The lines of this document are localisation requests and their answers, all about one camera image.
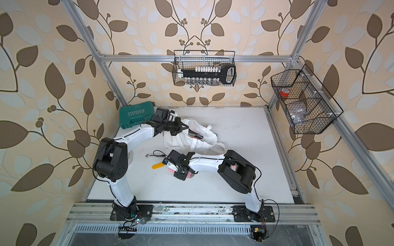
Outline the white printed tote pouch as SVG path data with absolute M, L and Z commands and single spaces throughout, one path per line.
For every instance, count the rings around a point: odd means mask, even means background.
M 226 147 L 218 141 L 218 136 L 211 131 L 212 126 L 204 127 L 193 119 L 183 119 L 182 123 L 188 126 L 176 136 L 164 132 L 164 148 L 168 151 L 176 150 L 186 154 L 195 152 L 203 155 L 220 155 L 226 153 Z

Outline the large yellow utility knife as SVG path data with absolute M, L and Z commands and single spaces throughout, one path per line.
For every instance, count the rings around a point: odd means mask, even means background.
M 165 165 L 164 165 L 163 163 L 158 163 L 158 164 L 153 165 L 153 166 L 152 166 L 152 169 L 153 169 L 153 170 L 156 170 L 156 169 L 162 168 L 162 167 L 164 167 L 164 166 L 165 166 Z

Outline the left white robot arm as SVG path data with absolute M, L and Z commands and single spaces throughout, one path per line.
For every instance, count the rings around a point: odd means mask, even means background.
M 116 205 L 121 208 L 130 207 L 135 196 L 130 190 L 125 175 L 131 163 L 129 157 L 132 150 L 162 132 L 176 136 L 188 128 L 179 117 L 168 119 L 155 116 L 119 138 L 102 139 L 93 162 L 93 176 L 96 180 L 109 185 Z

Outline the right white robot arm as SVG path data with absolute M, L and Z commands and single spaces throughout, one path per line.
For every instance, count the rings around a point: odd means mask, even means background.
M 185 181 L 188 174 L 213 172 L 219 174 L 235 191 L 244 194 L 245 207 L 259 214 L 264 202 L 258 197 L 255 183 L 258 168 L 234 150 L 221 155 L 202 155 L 189 152 L 187 155 L 172 150 L 163 160 L 163 165 L 174 171 L 174 177 Z

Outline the green plastic tool case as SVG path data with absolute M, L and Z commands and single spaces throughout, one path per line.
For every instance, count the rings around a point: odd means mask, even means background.
M 151 101 L 122 107 L 120 109 L 119 125 L 122 129 L 132 128 L 151 120 L 154 114 L 154 106 Z

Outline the black socket bit holder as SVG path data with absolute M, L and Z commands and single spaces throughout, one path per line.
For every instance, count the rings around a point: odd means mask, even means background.
M 174 84 L 184 82 L 186 84 L 200 84 L 210 86 L 233 85 L 237 78 L 234 64 L 219 63 L 206 67 L 177 68 L 172 72 Z

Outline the red item in basket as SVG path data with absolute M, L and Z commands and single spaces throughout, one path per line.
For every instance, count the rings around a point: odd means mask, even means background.
M 282 98 L 288 98 L 289 94 L 290 94 L 290 90 L 288 88 L 282 88 L 280 90 L 280 95 Z

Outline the clear plastic bag in basket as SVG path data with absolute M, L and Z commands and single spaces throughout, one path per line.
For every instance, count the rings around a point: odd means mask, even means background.
M 307 105 L 303 101 L 296 101 L 288 105 L 288 112 L 294 124 L 304 124 L 307 121 Z

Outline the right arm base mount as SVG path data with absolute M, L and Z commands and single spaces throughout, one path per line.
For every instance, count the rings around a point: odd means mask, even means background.
M 272 206 L 263 206 L 258 212 L 252 212 L 245 206 L 233 206 L 235 222 L 276 222 Z

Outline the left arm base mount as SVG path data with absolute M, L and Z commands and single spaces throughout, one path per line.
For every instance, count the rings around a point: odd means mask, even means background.
M 127 208 L 112 204 L 111 221 L 135 221 L 142 220 L 142 223 L 149 221 L 152 217 L 152 205 L 130 204 Z

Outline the aluminium front rail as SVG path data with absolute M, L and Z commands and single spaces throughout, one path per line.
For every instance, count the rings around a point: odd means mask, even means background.
M 136 217 L 144 223 L 321 225 L 313 205 L 266 204 L 252 215 L 243 204 L 137 203 Z M 115 223 L 124 219 L 111 203 L 76 203 L 68 223 Z

